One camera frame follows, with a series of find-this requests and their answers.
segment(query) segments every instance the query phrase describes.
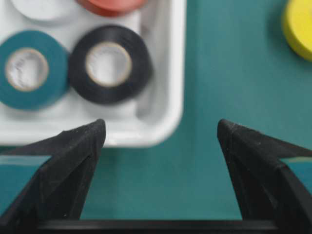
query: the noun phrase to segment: teal surface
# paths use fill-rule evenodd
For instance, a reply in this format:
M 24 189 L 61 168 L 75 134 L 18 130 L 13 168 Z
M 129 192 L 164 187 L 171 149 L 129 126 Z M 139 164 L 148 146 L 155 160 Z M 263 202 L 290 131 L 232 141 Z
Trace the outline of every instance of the teal surface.
M 43 85 L 29 92 L 15 89 L 5 75 L 8 59 L 22 48 L 40 52 L 45 57 L 49 69 Z M 68 89 L 67 63 L 67 52 L 48 34 L 39 31 L 22 31 L 14 34 L 0 46 L 0 101 L 22 110 L 35 110 L 51 105 Z
M 0 156 L 0 215 L 50 156 Z
M 285 158 L 281 161 L 288 165 L 288 167 L 312 195 L 312 158 L 294 157 Z
M 285 3 L 188 1 L 182 122 L 151 149 L 104 149 L 82 218 L 241 218 L 221 118 L 312 148 L 312 64 L 284 40 Z

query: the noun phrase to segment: black electrical tape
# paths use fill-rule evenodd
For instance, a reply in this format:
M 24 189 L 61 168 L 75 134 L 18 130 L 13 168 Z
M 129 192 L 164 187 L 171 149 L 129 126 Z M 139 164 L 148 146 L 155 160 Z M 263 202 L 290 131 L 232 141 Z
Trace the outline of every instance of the black electrical tape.
M 87 72 L 87 56 L 101 43 L 114 43 L 128 52 L 132 63 L 125 80 L 115 86 L 100 85 Z M 152 75 L 152 62 L 142 38 L 132 30 L 108 25 L 85 35 L 75 46 L 69 59 L 69 80 L 85 99 L 98 104 L 112 104 L 138 94 Z

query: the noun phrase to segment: teal table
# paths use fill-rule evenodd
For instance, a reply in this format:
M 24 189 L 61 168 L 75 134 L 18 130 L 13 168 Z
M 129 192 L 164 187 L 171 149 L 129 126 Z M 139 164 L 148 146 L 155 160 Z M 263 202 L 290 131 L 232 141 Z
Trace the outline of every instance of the teal table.
M 221 118 L 312 148 L 312 64 L 283 38 L 285 3 L 188 1 L 181 124 L 153 148 L 104 149 L 82 218 L 241 219 Z

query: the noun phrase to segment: teal electrical tape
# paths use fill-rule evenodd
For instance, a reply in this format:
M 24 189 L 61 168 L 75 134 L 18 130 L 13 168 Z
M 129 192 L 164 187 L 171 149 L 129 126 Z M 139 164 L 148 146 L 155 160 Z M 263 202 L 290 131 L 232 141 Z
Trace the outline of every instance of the teal electrical tape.
M 68 56 L 51 36 L 23 31 L 0 46 L 0 101 L 36 110 L 57 101 L 68 89 Z

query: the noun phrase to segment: black plastic part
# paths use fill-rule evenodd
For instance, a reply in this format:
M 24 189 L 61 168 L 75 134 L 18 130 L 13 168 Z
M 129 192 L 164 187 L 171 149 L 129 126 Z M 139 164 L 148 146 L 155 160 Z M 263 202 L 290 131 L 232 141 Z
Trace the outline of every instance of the black plastic part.
M 40 233 L 188 233 L 188 234 L 275 234 L 272 221 L 204 220 L 50 220 L 40 223 Z
M 288 232 L 312 233 L 312 196 L 280 158 L 312 151 L 222 120 L 218 138 L 244 219 L 272 219 Z
M 34 231 L 40 220 L 78 219 L 104 144 L 105 122 L 2 153 L 49 155 L 9 208 L 0 216 L 0 233 Z

